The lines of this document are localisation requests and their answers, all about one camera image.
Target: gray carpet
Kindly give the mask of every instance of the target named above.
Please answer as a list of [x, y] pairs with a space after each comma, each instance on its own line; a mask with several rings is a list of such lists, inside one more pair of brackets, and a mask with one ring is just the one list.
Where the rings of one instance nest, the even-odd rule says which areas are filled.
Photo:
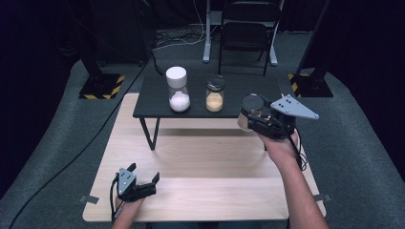
[[[292, 94], [288, 73], [295, 72], [309, 39], [309, 34], [287, 33], [278, 34], [275, 39], [278, 66], [269, 67], [266, 77], [278, 84], [283, 94]], [[154, 54], [163, 71], [180, 65], [188, 75], [209, 76], [217, 72], [216, 40], [207, 64], [202, 62], [203, 42], [159, 49]], [[79, 99], [88, 74], [81, 62], [74, 65], [48, 132], [0, 200], [1, 228], [8, 228], [24, 203], [74, 158], [32, 199], [13, 228], [110, 228], [109, 222], [84, 221], [81, 215], [85, 204], [78, 199], [91, 191], [119, 101], [125, 93], [139, 92], [143, 77], [157, 72], [152, 59], [144, 69], [138, 65], [107, 65], [102, 70], [125, 75], [117, 97]], [[224, 68], [223, 75], [234, 73], [246, 74], [246, 80], [261, 77], [260, 69]], [[320, 119], [298, 118], [297, 126], [319, 191], [333, 198], [326, 203], [330, 227], [403, 228], [404, 182], [349, 90], [330, 74], [326, 81], [334, 97], [297, 98], [317, 112]], [[144, 227], [144, 223], [133, 226]], [[263, 228], [286, 228], [286, 222], [264, 221]]]

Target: hazard tape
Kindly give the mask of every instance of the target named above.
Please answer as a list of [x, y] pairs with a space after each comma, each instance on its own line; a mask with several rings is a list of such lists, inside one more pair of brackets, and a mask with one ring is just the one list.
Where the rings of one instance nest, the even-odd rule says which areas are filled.
[[[310, 74], [304, 73], [300, 74], [301, 76], [310, 76]], [[292, 91], [294, 92], [296, 97], [301, 97], [300, 88], [296, 82], [296, 78], [293, 73], [288, 74], [289, 83], [291, 83]]]
[[108, 94], [81, 94], [79, 98], [85, 98], [85, 99], [111, 99], [115, 98], [119, 92], [119, 89], [121, 87], [122, 81], [124, 80], [125, 76], [120, 76], [119, 79], [117, 80], [116, 86], [111, 90], [110, 93]]

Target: dark background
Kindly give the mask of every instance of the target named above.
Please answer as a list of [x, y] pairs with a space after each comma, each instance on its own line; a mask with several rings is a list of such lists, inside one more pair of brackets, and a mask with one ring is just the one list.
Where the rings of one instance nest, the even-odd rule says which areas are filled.
[[[405, 135], [401, 134], [404, 112], [400, 100], [404, 85], [401, 71], [405, 60], [404, 4], [401, 1], [354, 2], [331, 1], [322, 26], [314, 33], [306, 67], [322, 64], [325, 50], [333, 47], [329, 72], [349, 88], [404, 178], [401, 160], [404, 151], [399, 148], [399, 143], [405, 141]], [[67, 3], [73, 6], [75, 17], [91, 29], [94, 18], [90, 1], [0, 2], [0, 79], [4, 90], [0, 119], [0, 197], [46, 132], [71, 67], [80, 58]], [[148, 3], [157, 29], [198, 22], [190, 1], [150, 0]], [[312, 31], [324, 3], [286, 0], [279, 31]], [[213, 7], [221, 5], [219, 1]], [[204, 22], [205, 1], [196, 1], [196, 6]], [[85, 31], [83, 34], [95, 51], [96, 41]]]

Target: white lid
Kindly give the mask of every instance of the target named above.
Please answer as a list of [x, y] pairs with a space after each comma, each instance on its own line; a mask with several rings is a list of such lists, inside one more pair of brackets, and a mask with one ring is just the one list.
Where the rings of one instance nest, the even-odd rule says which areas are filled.
[[187, 84], [187, 72], [182, 67], [172, 67], [166, 71], [167, 83], [171, 88], [182, 88]]

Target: gray plastic part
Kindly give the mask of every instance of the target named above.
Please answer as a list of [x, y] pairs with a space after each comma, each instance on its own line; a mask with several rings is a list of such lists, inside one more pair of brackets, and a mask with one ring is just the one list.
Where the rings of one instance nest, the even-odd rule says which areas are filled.
[[271, 108], [284, 115], [318, 119], [319, 115], [298, 102], [291, 95], [284, 96], [271, 103]]
[[329, 202], [329, 201], [333, 200], [333, 198], [329, 194], [326, 194], [326, 195], [318, 194], [313, 197], [315, 198], [315, 201]]
[[123, 194], [128, 187], [131, 187], [132, 182], [137, 178], [137, 176], [126, 169], [119, 169], [119, 179], [118, 179], [118, 193]]
[[81, 196], [81, 198], [79, 200], [82, 201], [82, 202], [90, 202], [90, 203], [93, 203], [93, 204], [98, 203], [98, 198], [92, 197], [92, 196], [86, 196], [86, 195]]

